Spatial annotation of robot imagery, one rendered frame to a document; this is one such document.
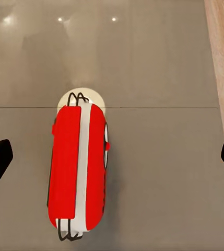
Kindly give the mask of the radio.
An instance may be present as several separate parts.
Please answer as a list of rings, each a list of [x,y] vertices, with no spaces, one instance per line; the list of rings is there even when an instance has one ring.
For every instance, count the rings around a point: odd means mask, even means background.
[[[70,103],[71,95],[75,102]],[[108,124],[103,111],[72,92],[52,126],[54,144],[48,215],[61,241],[77,241],[103,217],[108,163]],[[67,231],[61,236],[61,231]]]

